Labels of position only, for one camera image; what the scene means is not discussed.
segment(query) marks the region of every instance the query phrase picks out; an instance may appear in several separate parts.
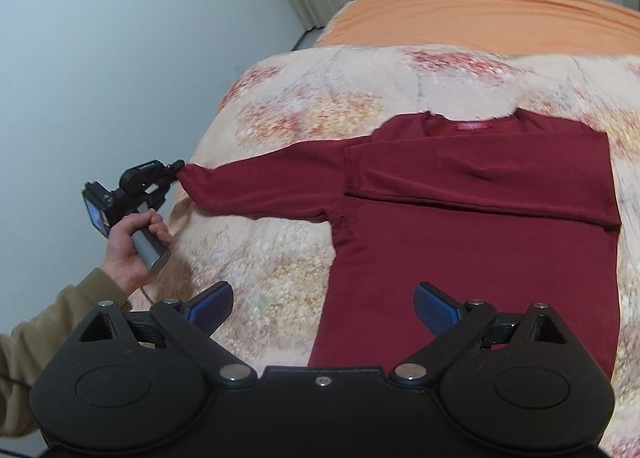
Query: bed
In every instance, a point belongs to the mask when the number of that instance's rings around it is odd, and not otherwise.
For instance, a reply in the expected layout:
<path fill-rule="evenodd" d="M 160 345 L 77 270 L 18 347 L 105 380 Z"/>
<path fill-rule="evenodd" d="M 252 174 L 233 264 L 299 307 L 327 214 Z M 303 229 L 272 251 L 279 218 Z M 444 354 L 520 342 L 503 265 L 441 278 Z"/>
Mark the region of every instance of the bed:
<path fill-rule="evenodd" d="M 191 161 L 217 167 L 303 140 L 364 135 L 426 109 L 469 120 L 520 107 L 606 131 L 623 229 L 618 403 L 602 445 L 637 458 L 640 13 L 598 0 L 416 1 L 357 0 L 332 20 L 322 48 L 252 66 L 220 102 Z M 234 312 L 214 338 L 259 372 L 306 365 L 334 257 L 328 224 L 213 217 L 181 189 L 168 223 L 178 248 L 148 287 L 152 299 L 187 299 L 229 281 Z M 133 302 L 149 307 L 141 295 Z"/>

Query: hand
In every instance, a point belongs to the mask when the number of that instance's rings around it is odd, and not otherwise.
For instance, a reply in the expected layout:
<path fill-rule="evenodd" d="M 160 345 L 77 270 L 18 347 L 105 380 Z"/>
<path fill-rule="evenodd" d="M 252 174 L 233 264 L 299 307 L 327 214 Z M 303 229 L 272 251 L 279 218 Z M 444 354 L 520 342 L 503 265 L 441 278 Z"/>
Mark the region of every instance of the hand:
<path fill-rule="evenodd" d="M 173 237 L 169 234 L 162 217 L 153 209 L 146 213 L 125 216 L 109 232 L 107 254 L 100 268 L 127 296 L 152 279 L 131 241 L 131 235 L 135 231 L 147 226 L 151 234 L 157 236 L 165 245 L 170 246 L 173 242 Z"/>

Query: orange bed sheet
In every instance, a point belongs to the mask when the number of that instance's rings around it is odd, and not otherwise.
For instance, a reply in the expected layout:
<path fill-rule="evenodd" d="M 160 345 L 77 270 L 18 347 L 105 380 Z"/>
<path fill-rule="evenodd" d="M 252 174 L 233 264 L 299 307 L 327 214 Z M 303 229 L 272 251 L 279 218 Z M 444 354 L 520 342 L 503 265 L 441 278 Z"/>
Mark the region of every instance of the orange bed sheet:
<path fill-rule="evenodd" d="M 356 0 L 316 41 L 496 54 L 640 55 L 640 13 L 602 0 Z"/>

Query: red sweater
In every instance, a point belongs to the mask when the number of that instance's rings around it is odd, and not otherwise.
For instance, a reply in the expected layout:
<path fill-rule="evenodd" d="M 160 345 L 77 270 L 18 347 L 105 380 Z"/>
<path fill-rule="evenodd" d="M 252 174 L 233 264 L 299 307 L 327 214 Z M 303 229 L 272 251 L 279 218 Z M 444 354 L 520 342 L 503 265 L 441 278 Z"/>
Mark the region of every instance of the red sweater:
<path fill-rule="evenodd" d="M 604 133 L 520 109 L 468 122 L 425 112 L 178 176 L 213 214 L 331 223 L 310 366 L 388 370 L 420 349 L 433 336 L 412 294 L 429 281 L 500 311 L 550 303 L 612 374 L 620 216 Z"/>

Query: screw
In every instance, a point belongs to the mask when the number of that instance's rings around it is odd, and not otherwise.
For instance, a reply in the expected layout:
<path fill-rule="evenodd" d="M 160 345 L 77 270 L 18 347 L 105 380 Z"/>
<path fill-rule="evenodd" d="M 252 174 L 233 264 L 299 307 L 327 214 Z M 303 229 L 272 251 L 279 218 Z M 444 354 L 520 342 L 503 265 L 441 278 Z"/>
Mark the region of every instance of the screw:
<path fill-rule="evenodd" d="M 316 384 L 318 386 L 328 386 L 332 380 L 330 377 L 316 377 Z"/>
<path fill-rule="evenodd" d="M 413 362 L 405 362 L 396 366 L 396 375 L 406 380 L 415 380 L 416 378 L 423 378 L 427 374 L 427 369 L 420 364 Z"/>
<path fill-rule="evenodd" d="M 220 368 L 220 376 L 226 380 L 242 380 L 251 375 L 251 368 L 246 364 L 227 364 Z"/>

